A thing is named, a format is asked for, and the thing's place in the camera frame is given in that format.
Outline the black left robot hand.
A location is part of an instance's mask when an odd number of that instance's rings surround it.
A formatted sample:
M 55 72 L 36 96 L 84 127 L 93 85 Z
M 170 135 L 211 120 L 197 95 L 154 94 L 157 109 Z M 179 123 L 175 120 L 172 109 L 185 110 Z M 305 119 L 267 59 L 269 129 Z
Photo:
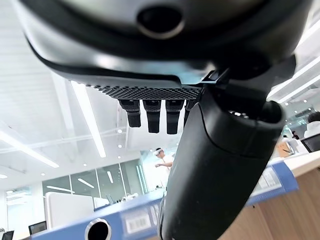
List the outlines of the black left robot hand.
M 34 55 L 117 99 L 132 128 L 184 128 L 158 218 L 162 240 L 217 240 L 285 125 L 267 96 L 291 78 L 310 0 L 16 0 Z

